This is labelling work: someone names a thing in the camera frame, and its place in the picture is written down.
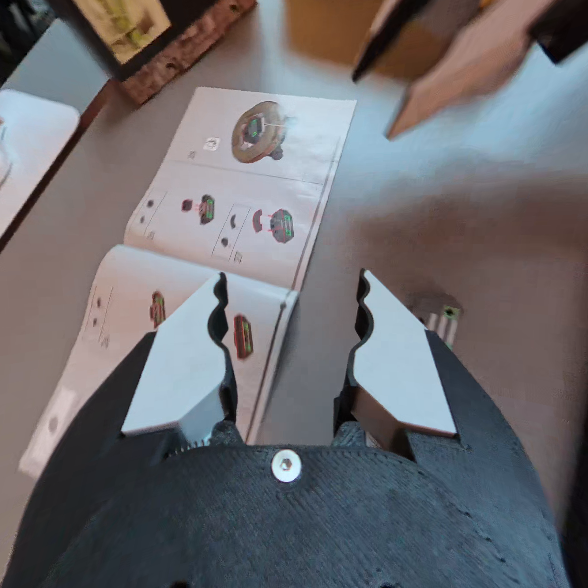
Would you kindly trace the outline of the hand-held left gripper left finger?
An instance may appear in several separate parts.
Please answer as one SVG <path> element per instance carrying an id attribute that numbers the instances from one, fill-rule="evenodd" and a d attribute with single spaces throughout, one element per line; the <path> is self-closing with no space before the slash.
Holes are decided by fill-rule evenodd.
<path id="1" fill-rule="evenodd" d="M 172 430 L 183 446 L 206 446 L 215 426 L 236 422 L 238 392 L 223 339 L 227 278 L 213 274 L 158 327 L 121 432 Z"/>

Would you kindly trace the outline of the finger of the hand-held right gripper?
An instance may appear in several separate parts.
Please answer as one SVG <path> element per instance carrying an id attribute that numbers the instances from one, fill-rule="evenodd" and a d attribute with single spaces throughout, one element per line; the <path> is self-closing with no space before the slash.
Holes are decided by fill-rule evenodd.
<path id="1" fill-rule="evenodd" d="M 448 107 L 503 86 L 524 61 L 530 29 L 551 1 L 494 1 L 467 24 L 432 70 L 412 82 L 390 124 L 388 140 Z"/>
<path id="2" fill-rule="evenodd" d="M 385 74 L 413 82 L 444 57 L 483 1 L 384 1 L 353 67 L 358 83 L 381 61 Z"/>

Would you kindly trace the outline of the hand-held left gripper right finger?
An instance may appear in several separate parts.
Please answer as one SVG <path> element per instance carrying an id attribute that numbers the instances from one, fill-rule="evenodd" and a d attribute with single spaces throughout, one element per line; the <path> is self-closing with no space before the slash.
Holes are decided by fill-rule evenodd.
<path id="1" fill-rule="evenodd" d="M 359 341 L 334 399 L 334 437 L 357 422 L 385 450 L 408 432 L 455 439 L 430 330 L 368 269 L 360 270 L 356 301 Z"/>

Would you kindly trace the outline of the small grey brick assembly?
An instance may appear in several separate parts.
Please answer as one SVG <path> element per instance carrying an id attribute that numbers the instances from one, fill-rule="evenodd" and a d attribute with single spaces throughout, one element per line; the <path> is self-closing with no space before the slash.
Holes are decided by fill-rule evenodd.
<path id="1" fill-rule="evenodd" d="M 436 333 L 449 349 L 453 349 L 463 309 L 446 293 L 418 293 L 409 302 L 409 309 L 425 328 Z"/>

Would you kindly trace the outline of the white building instruction booklet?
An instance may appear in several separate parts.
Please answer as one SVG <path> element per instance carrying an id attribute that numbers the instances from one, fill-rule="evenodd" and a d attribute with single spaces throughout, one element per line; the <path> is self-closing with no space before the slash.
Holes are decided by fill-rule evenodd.
<path id="1" fill-rule="evenodd" d="M 236 424 L 258 441 L 283 340 L 355 112 L 332 100 L 199 87 L 19 460 L 39 478 L 74 417 L 145 333 L 224 272 Z"/>

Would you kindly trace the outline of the grey desk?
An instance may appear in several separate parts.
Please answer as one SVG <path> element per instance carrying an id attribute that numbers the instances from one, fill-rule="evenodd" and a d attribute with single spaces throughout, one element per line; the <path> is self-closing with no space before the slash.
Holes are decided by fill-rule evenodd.
<path id="1" fill-rule="evenodd" d="M 188 73 L 134 109 L 55 22 L 6 87 L 90 121 L 1 246 L 1 572 L 34 482 L 19 459 L 62 374 L 107 251 L 149 187 L 198 86 L 356 100 L 260 443 L 323 444 L 370 269 L 398 298 L 463 308 L 454 352 L 496 401 L 562 528 L 587 396 L 587 51 L 533 49 L 498 94 L 386 140 L 402 95 L 289 48 L 260 1 Z"/>

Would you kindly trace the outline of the brown cardboard box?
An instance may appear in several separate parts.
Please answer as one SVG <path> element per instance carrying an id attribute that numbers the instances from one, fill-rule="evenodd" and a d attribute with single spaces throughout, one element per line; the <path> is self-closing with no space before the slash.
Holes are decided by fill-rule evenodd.
<path id="1" fill-rule="evenodd" d="M 283 1 L 288 46 L 296 53 L 352 70 L 381 1 Z M 410 29 L 371 72 L 414 79 L 426 65 Z"/>

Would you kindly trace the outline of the cork board with picture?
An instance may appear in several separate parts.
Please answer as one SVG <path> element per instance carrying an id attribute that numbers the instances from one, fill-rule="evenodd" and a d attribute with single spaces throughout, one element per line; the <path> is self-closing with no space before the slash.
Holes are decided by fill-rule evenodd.
<path id="1" fill-rule="evenodd" d="M 137 105 L 189 70 L 257 1 L 48 1 Z"/>

